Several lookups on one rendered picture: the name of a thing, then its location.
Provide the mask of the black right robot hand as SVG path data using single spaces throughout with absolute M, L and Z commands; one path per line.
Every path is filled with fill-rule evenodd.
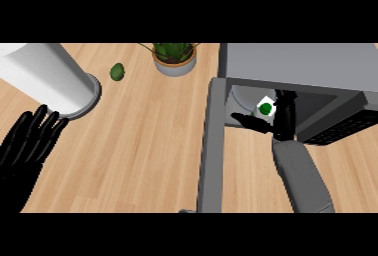
M 286 90 L 274 90 L 276 107 L 273 124 L 268 124 L 261 118 L 233 112 L 230 117 L 239 122 L 243 128 L 254 130 L 262 134 L 273 133 L 277 141 L 293 139 L 295 134 L 295 102 L 296 93 Z

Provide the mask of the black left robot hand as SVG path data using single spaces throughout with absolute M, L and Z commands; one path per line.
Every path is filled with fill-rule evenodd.
M 45 105 L 20 114 L 0 143 L 0 214 L 22 211 L 68 123 L 57 111 L 47 115 Z

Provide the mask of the pale glass microwave turntable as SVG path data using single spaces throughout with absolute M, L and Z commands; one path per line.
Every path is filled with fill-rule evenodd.
M 255 115 L 255 106 L 262 97 L 268 96 L 270 99 L 276 102 L 276 92 L 273 89 L 233 85 L 231 94 L 237 104 L 240 105 L 246 113 L 249 115 L 254 115 L 255 117 L 258 117 Z

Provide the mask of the grey microwave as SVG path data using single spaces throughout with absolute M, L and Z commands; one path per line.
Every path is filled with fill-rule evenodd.
M 370 43 L 223 43 L 218 77 L 228 114 L 248 114 L 233 85 L 296 93 L 295 135 L 305 144 L 327 145 L 378 124 L 378 49 Z

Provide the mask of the grey microwave door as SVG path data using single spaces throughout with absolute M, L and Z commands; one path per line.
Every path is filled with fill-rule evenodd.
M 208 86 L 196 209 L 180 213 L 220 213 L 223 195 L 223 148 L 226 79 L 212 78 Z

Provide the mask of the grey round towel holder base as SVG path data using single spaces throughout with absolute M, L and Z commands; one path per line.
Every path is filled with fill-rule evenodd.
M 78 111 L 75 111 L 69 114 L 62 114 L 59 112 L 59 119 L 62 119 L 62 118 L 68 118 L 69 120 L 79 119 L 93 110 L 93 108 L 96 107 L 96 105 L 99 103 L 100 96 L 102 96 L 102 85 L 100 85 L 97 78 L 90 73 L 85 73 L 85 74 L 87 74 L 88 79 L 94 86 L 93 97 L 91 97 L 87 105 Z

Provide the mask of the potted plant in grey pot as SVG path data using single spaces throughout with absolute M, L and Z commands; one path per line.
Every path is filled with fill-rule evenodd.
M 186 75 L 196 65 L 196 47 L 199 43 L 153 43 L 144 47 L 153 58 L 158 71 L 169 77 Z

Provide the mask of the green avocado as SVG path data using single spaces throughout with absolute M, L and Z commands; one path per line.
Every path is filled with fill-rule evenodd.
M 121 63 L 116 63 L 109 71 L 109 76 L 113 81 L 121 81 L 124 78 L 125 70 L 124 70 L 124 65 Z

